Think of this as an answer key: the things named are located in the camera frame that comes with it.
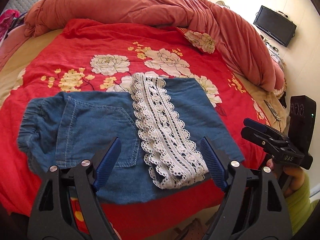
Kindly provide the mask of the green sleeve right forearm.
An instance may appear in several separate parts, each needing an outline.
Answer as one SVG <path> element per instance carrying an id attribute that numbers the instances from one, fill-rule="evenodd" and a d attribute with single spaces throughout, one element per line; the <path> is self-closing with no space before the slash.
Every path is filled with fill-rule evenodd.
<path id="1" fill-rule="evenodd" d="M 319 199 L 310 201 L 310 184 L 308 175 L 301 168 L 285 168 L 292 177 L 284 193 L 294 236 L 313 213 Z"/>

